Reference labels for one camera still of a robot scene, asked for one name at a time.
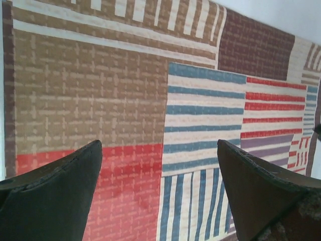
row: dark brown section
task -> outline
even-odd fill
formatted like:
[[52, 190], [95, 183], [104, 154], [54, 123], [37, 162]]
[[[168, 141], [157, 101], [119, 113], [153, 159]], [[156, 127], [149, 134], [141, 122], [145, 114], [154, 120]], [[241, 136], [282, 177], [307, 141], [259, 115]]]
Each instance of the dark brown section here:
[[218, 69], [286, 80], [294, 40], [294, 35], [227, 10]]
[[[319, 88], [318, 93], [317, 93], [316, 110], [315, 110], [315, 116], [314, 116], [314, 125], [315, 126], [317, 126], [321, 123], [320, 116], [321, 116], [321, 88]], [[317, 140], [317, 133], [313, 132], [313, 135], [312, 135], [311, 141], [310, 141], [310, 148], [309, 148], [306, 173], [305, 173], [306, 176], [308, 176], [308, 177], [311, 176], [317, 141], [318, 141]]]
[[6, 178], [16, 175], [15, 77], [13, 18], [9, 2], [2, 3], [5, 90], [5, 162]]

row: tan section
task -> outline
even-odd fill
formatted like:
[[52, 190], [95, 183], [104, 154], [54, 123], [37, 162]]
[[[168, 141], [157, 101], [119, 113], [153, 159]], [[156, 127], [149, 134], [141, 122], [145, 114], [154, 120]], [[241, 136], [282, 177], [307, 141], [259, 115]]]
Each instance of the tan section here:
[[37, 13], [30, 13], [28, 11], [24, 11], [17, 8], [14, 8], [14, 11], [16, 14], [16, 19], [26, 23], [31, 23], [36, 25], [45, 25], [47, 27], [56, 28], [56, 29], [65, 29], [65, 30], [69, 30], [77, 33], [95, 36], [98, 38], [122, 40], [125, 42], [130, 42], [130, 43], [134, 43], [142, 46], [149, 46], [149, 47], [169, 50], [172, 52], [202, 56], [202, 57], [207, 57], [209, 59], [216, 58], [216, 55], [213, 53], [210, 53], [209, 51], [203, 51], [203, 50], [198, 50], [194, 48], [187, 48], [184, 46], [173, 45], [173, 44], [168, 44], [168, 43], [164, 43], [156, 40], [134, 36], [132, 34], [92, 27], [84, 24], [77, 24], [74, 22], [64, 21], [61, 19], [48, 17]]
[[163, 142], [166, 59], [17, 30], [15, 41], [17, 154]]

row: striped panel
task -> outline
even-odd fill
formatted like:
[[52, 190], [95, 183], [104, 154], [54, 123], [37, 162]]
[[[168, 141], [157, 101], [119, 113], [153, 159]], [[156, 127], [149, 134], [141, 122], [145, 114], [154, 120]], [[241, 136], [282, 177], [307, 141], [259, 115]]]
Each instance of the striped panel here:
[[163, 176], [218, 167], [217, 140], [240, 145], [246, 77], [170, 63], [168, 82]]
[[162, 177], [161, 190], [156, 240], [220, 240], [227, 235], [231, 214], [219, 168]]

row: purple stripe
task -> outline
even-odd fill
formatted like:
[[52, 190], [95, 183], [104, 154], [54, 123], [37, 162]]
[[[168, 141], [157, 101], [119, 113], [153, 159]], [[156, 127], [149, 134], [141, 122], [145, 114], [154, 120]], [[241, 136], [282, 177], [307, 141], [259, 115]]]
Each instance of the purple stripe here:
[[257, 151], [253, 151], [253, 152], [249, 152], [249, 153], [255, 157], [262, 158], [262, 157], [266, 157], [266, 156], [287, 153], [289, 151], [290, 151], [290, 146], [286, 146], [286, 147], [277, 147], [277, 148], [272, 148], [272, 149], [257, 150]]
[[280, 159], [280, 160], [275, 160], [275, 161], [272, 161], [271, 163], [273, 163], [275, 165], [278, 165], [278, 166], [283, 166], [283, 165], [287, 164], [288, 160], [289, 160], [289, 157], [283, 158], [283, 159]]
[[293, 139], [293, 135], [266, 137], [266, 138], [242, 139], [241, 140], [241, 149], [286, 143], [286, 142], [291, 142], [292, 139]]

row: woven rug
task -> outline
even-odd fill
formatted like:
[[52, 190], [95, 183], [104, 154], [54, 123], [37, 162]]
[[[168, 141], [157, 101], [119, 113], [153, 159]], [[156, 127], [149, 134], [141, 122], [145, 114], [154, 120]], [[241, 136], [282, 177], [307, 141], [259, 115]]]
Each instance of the woven rug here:
[[100, 139], [84, 240], [235, 241], [218, 139], [311, 174], [321, 46], [208, 0], [2, 5], [7, 177]]

